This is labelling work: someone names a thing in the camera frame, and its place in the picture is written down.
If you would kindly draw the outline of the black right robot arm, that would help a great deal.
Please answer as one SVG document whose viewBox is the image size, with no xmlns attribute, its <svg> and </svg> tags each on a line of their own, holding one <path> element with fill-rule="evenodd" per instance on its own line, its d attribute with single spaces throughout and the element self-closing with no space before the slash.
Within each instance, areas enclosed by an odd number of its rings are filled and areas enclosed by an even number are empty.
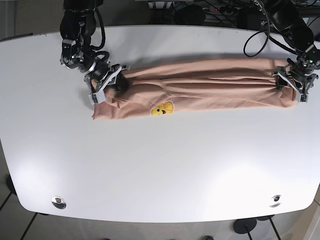
<svg viewBox="0 0 320 240">
<path fill-rule="evenodd" d="M 102 4 L 101 0 L 65 0 L 64 16 L 60 23 L 60 63 L 68 69 L 78 69 L 84 74 L 92 105 L 106 100 L 106 88 L 117 92 L 125 92 L 129 88 L 123 71 L 130 67 L 111 65 L 110 54 L 103 49 L 106 33 L 98 9 Z"/>
</svg>

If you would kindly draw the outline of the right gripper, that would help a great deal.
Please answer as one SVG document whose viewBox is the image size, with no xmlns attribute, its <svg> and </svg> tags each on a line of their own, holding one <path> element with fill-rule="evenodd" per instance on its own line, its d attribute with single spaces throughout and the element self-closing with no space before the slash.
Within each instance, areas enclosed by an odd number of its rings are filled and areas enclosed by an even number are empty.
<svg viewBox="0 0 320 240">
<path fill-rule="evenodd" d="M 60 62 L 68 69 L 78 69 L 84 74 L 92 105 L 105 101 L 104 90 L 112 88 L 117 93 L 125 93 L 130 86 L 123 72 L 129 69 L 128 65 L 110 62 L 107 51 L 94 51 L 93 47 L 85 45 L 79 40 L 64 39 Z"/>
</svg>

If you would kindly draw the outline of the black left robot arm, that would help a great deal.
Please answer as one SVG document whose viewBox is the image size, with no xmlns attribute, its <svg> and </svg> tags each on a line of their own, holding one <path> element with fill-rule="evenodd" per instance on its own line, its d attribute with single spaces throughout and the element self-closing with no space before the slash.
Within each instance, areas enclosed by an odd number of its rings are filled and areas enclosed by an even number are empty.
<svg viewBox="0 0 320 240">
<path fill-rule="evenodd" d="M 254 3 L 266 16 L 267 24 L 272 23 L 290 47 L 270 37 L 269 29 L 267 39 L 297 56 L 296 61 L 288 58 L 286 66 L 276 68 L 276 88 L 290 86 L 295 91 L 296 101 L 306 103 L 309 89 L 318 78 L 314 71 L 320 69 L 320 50 L 314 44 L 312 30 L 290 0 L 255 0 Z"/>
</svg>

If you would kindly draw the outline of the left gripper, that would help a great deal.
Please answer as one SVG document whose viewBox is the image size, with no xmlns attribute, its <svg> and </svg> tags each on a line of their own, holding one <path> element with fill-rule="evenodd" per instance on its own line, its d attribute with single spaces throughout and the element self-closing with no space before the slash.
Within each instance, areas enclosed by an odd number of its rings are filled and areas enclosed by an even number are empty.
<svg viewBox="0 0 320 240">
<path fill-rule="evenodd" d="M 276 89 L 291 87 L 300 103 L 308 102 L 309 89 L 319 77 L 314 71 L 320 69 L 320 50 L 310 46 L 297 56 L 296 61 L 287 59 L 287 65 L 277 66 L 273 73 L 276 76 Z"/>
</svg>

